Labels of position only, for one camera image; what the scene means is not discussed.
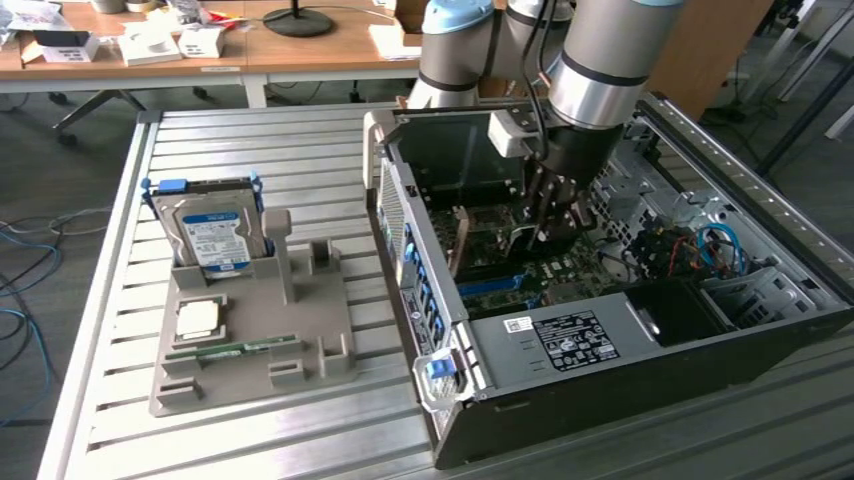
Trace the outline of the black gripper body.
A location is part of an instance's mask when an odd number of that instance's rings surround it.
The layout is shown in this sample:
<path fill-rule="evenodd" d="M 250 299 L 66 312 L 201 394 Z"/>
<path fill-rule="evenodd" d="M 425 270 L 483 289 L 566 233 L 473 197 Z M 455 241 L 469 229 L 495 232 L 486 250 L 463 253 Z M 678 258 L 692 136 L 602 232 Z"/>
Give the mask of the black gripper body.
<path fill-rule="evenodd" d="M 546 159 L 537 159 L 533 172 L 544 178 L 562 177 L 588 188 L 605 168 L 624 138 L 625 126 L 594 130 L 568 124 L 546 129 Z"/>

